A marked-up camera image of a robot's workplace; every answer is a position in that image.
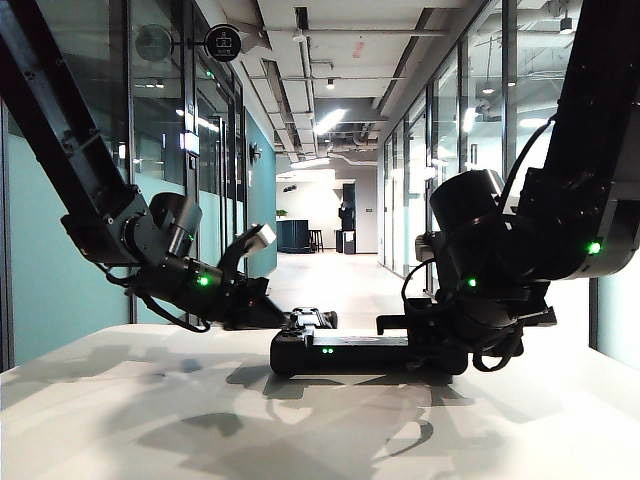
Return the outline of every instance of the circular sign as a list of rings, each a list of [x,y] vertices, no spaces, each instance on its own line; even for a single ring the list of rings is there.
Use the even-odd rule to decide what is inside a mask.
[[[204,45],[207,53],[219,62],[230,62],[240,53],[242,40],[236,27],[220,24],[207,32]]]
[[[173,50],[171,33],[161,25],[145,25],[136,37],[136,52],[143,60],[161,62]]]

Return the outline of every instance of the ceiling pipe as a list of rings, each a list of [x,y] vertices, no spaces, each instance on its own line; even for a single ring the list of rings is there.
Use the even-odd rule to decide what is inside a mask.
[[[266,32],[282,32],[295,34],[297,30],[293,29],[267,29]],[[349,28],[317,28],[302,30],[305,36],[334,36],[334,35],[386,35],[386,36],[404,36],[404,37],[446,37],[449,35],[447,30],[364,30]]]
[[[327,157],[344,160],[348,165],[351,165],[353,167],[377,167],[378,166],[378,162],[354,162],[353,160],[349,160],[344,155],[338,155],[337,153],[328,153]]]
[[[263,75],[250,77],[251,80],[266,80],[266,77]],[[330,77],[318,77],[316,75],[310,75],[308,77],[282,77],[282,80],[285,82],[307,82],[309,80],[408,80],[407,77],[397,77],[397,76],[388,76],[388,75],[376,75],[369,77],[343,77],[339,75],[330,76]]]

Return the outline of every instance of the stool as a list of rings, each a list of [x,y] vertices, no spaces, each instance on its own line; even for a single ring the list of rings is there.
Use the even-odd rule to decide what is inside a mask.
[[[320,251],[324,253],[322,230],[309,230],[309,247],[311,247],[312,253]]]

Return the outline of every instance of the black cabinet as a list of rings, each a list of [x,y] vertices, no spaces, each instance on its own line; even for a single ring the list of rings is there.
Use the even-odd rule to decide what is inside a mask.
[[[276,227],[279,252],[309,253],[309,220],[279,220]]]

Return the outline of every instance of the wall sign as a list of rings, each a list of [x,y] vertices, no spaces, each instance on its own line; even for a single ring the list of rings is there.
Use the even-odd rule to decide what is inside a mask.
[[[207,32],[204,46],[207,53],[219,62],[230,62],[240,53],[242,40],[236,27],[220,24]]]

